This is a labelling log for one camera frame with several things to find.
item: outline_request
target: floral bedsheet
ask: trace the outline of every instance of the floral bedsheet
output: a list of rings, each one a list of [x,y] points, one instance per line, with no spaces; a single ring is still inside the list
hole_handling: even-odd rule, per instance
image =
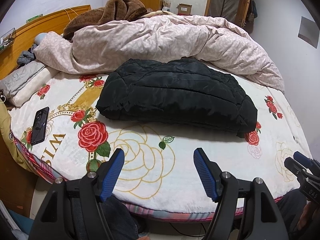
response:
[[[125,163],[113,194],[132,212],[172,221],[206,221],[216,208],[193,164],[197,147],[237,178],[263,178],[275,199],[299,186],[284,160],[295,151],[311,154],[279,90],[235,76],[258,109],[256,130],[239,138],[186,125],[106,119],[95,108],[106,78],[61,72],[21,108],[10,111],[18,149],[48,181],[59,176],[78,179],[96,171],[119,147]],[[31,146],[35,113],[47,106],[45,141]],[[239,199],[237,214],[242,207]]]

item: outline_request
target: folded jacket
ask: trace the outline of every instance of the folded jacket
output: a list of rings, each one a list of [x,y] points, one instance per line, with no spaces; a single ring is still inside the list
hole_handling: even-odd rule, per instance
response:
[[[111,73],[96,108],[109,119],[254,131],[257,109],[230,74],[196,59],[130,59]]]
[[[18,68],[11,74],[0,80],[0,90],[3,90],[4,96],[9,99],[17,94],[31,79],[33,79],[45,64],[35,60],[25,66]]]

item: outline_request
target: hand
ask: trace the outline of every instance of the hand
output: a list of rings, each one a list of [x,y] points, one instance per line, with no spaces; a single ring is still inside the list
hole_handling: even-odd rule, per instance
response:
[[[140,237],[138,240],[150,240],[150,237],[149,236],[143,236],[143,237]]]
[[[318,214],[320,214],[320,207],[313,202],[307,203],[307,205],[305,205],[305,207],[303,208],[302,215],[297,224],[298,230],[303,229],[306,226],[306,224],[310,220],[313,220],[314,217]]]

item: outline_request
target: smartphone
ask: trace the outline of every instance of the smartphone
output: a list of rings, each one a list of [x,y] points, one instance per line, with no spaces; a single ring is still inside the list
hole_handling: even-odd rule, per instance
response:
[[[36,117],[32,127],[31,142],[30,142],[31,145],[35,145],[44,141],[48,114],[49,114],[49,107],[45,107],[36,112]]]

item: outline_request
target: metal screw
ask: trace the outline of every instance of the metal screw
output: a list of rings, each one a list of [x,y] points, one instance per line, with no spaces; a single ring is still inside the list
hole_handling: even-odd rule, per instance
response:
[[[95,173],[94,171],[90,171],[87,176],[90,178],[90,179],[93,179],[95,176],[97,176],[97,173]]]
[[[263,183],[263,179],[261,179],[261,178],[256,178],[255,180],[256,180],[256,183],[258,183],[258,184],[262,184]]]
[[[61,184],[63,182],[63,178],[58,177],[58,178],[56,178],[56,180],[54,182],[57,184]]]
[[[224,177],[225,179],[229,179],[231,177],[231,174],[229,172],[227,172],[227,171],[224,171],[222,173],[222,177]]]

